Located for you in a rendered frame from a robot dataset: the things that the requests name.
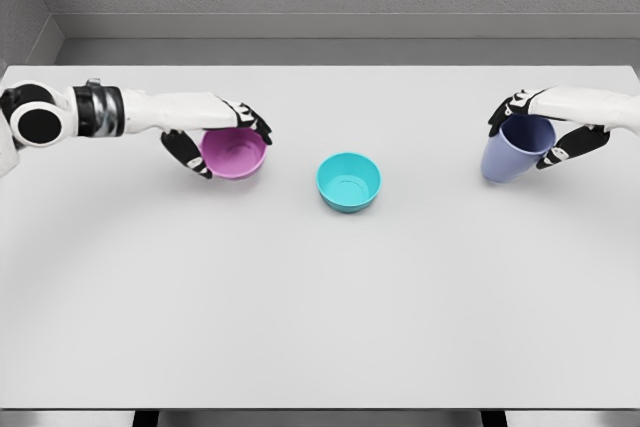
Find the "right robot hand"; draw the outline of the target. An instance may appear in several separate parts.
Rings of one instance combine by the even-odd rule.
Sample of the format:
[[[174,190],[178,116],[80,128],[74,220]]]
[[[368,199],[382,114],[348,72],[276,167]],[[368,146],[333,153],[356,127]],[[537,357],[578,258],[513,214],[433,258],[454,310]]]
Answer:
[[[561,137],[537,162],[543,170],[604,147],[610,140],[610,117],[605,112],[604,91],[558,86],[542,90],[522,89],[507,97],[489,118],[489,137],[496,136],[504,122],[515,115],[537,115],[571,121],[581,127]]]

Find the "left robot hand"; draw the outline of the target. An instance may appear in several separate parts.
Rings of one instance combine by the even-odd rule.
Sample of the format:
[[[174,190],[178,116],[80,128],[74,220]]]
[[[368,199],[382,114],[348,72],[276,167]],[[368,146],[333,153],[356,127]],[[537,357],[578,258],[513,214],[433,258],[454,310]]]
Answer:
[[[166,150],[183,166],[210,179],[213,173],[206,166],[200,150],[206,131],[250,128],[267,144],[272,144],[271,127],[249,105],[231,102],[209,93],[180,94],[170,99],[162,111],[158,128]]]

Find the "pink bowl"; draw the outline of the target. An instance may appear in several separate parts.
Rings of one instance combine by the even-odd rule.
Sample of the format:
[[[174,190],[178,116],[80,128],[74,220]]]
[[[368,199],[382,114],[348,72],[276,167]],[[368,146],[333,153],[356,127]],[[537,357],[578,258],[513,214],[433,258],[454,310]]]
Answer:
[[[231,128],[206,131],[200,150],[214,176],[236,180],[253,175],[261,167],[267,144],[250,128]]]

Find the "lavender blue cup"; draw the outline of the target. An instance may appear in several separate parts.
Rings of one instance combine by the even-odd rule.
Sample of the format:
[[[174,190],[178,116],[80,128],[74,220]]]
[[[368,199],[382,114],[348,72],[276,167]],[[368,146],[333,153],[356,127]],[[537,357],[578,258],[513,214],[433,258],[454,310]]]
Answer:
[[[512,115],[489,138],[481,173],[493,183],[510,182],[532,168],[555,142],[556,133],[547,118]]]

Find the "turquoise bowl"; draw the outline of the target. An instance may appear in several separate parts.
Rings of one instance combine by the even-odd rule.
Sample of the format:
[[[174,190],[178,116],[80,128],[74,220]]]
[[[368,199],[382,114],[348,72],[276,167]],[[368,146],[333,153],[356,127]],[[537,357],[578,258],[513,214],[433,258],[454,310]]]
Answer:
[[[369,207],[381,185],[382,176],[377,164],[359,153],[331,155],[316,171],[316,186],[321,198],[341,213],[356,213]]]

